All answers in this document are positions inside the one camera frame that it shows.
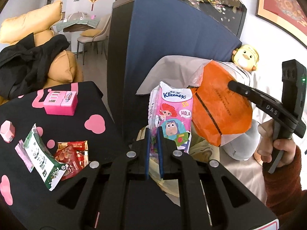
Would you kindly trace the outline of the red sleeve right forearm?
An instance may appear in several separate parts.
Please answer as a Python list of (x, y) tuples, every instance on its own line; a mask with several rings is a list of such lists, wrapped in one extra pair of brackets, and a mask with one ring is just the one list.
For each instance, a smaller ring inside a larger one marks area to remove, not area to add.
[(263, 171), (267, 193), (265, 205), (278, 217), (280, 225), (290, 218), (306, 192), (301, 188), (300, 172), (299, 147), (296, 147), (294, 159), (289, 165), (277, 168), (272, 174)]

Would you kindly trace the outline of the right hand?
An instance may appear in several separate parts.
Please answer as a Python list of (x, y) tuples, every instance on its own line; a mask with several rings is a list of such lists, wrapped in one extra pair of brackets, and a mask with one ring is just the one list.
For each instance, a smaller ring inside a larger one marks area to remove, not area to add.
[(296, 144), (292, 139), (273, 140), (274, 120), (270, 119), (258, 126), (258, 132), (261, 135), (257, 153), (264, 163), (272, 161), (273, 150), (284, 151), (283, 157), (279, 161), (277, 168), (289, 165), (293, 162), (296, 152)]

